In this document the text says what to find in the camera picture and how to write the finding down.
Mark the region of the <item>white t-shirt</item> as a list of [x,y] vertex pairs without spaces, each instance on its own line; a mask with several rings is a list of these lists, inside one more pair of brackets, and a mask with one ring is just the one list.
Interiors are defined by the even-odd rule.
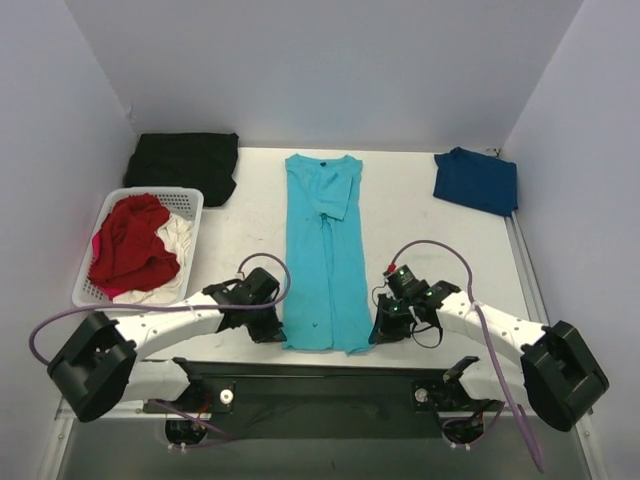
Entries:
[[144,267],[142,283],[112,298],[114,303],[169,304],[177,300],[185,282],[186,260],[190,252],[194,226],[191,221],[170,213],[156,231],[163,244],[159,256]]

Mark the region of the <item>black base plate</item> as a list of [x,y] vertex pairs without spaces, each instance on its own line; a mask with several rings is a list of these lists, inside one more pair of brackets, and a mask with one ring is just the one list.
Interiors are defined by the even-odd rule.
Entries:
[[204,447],[229,440],[437,438],[485,430],[497,400],[471,398],[446,369],[181,360],[190,385],[147,413],[166,415],[165,438]]

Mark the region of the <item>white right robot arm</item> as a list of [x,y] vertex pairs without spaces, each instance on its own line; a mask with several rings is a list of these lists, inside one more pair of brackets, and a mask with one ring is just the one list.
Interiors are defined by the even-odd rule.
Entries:
[[444,399],[455,408],[474,400],[514,401],[550,427],[568,432],[609,388],[582,335],[567,322],[548,326],[524,320],[473,299],[450,282],[419,280],[406,265],[389,266],[384,280],[391,293],[378,300],[380,319],[404,327],[426,323],[440,333],[462,335],[520,373],[519,379],[485,375],[477,357],[465,357],[443,374]]

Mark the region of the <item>turquoise t-shirt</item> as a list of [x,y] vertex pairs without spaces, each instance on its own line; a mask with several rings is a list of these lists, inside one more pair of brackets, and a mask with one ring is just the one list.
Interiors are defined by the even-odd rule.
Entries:
[[344,156],[285,160],[285,347],[359,354],[371,348],[359,209],[363,162]]

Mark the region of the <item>red t-shirt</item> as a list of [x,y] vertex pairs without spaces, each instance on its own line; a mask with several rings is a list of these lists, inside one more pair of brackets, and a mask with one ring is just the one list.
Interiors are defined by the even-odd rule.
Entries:
[[99,229],[101,255],[88,273],[90,282],[99,289],[111,287],[123,291],[139,286],[145,265],[163,250],[156,231],[169,214],[151,194],[116,202]]

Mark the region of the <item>black folded t-shirt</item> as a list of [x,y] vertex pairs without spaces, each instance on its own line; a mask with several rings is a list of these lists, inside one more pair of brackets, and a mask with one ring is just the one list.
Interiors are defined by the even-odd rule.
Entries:
[[236,189],[238,147],[235,133],[145,133],[129,159],[123,186],[197,189],[206,207],[220,207]]

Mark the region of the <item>aluminium frame rail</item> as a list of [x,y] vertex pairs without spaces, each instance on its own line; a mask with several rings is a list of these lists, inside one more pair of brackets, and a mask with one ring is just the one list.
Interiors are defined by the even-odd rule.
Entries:
[[[439,410],[463,410],[474,402],[504,402],[505,391],[497,380],[475,379],[449,369],[322,368],[303,366],[144,362],[133,369],[75,371],[66,367],[50,373],[76,416],[93,421],[121,402],[151,399],[191,405],[205,394],[219,396],[243,380],[259,382],[259,392],[287,395],[312,391],[338,392],[360,389],[365,393],[387,393],[391,383],[406,381],[413,391],[425,390],[424,399]],[[549,369],[526,369],[524,381],[509,387],[522,393],[539,418],[558,430],[575,424],[605,391],[591,378],[566,379]]]

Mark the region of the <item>folded navy blue t-shirt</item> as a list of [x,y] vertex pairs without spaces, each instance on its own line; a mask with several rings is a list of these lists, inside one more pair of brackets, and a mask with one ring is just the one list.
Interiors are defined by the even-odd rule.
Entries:
[[518,209],[515,163],[461,147],[435,154],[434,161],[435,198],[502,217]]

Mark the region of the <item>pink garment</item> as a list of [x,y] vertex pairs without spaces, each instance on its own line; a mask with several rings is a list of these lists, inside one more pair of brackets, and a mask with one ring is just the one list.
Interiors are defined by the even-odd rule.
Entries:
[[[94,264],[99,260],[101,255],[102,242],[101,242],[100,234],[101,232],[98,231],[97,233],[94,234],[91,240],[92,257],[91,257],[89,272],[92,272]],[[118,290],[111,287],[109,288],[100,287],[100,290],[108,297],[109,300],[113,300],[116,296],[121,295],[123,293],[123,290]]]

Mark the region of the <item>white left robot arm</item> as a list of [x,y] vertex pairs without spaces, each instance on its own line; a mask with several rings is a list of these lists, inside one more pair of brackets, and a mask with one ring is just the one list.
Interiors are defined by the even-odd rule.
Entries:
[[194,337],[245,327],[253,341],[284,336],[274,299],[278,280],[258,267],[243,279],[213,284],[159,311],[111,318],[90,313],[47,367],[47,373],[82,422],[128,401],[160,400],[182,412],[195,409],[201,385],[179,359],[151,355]]

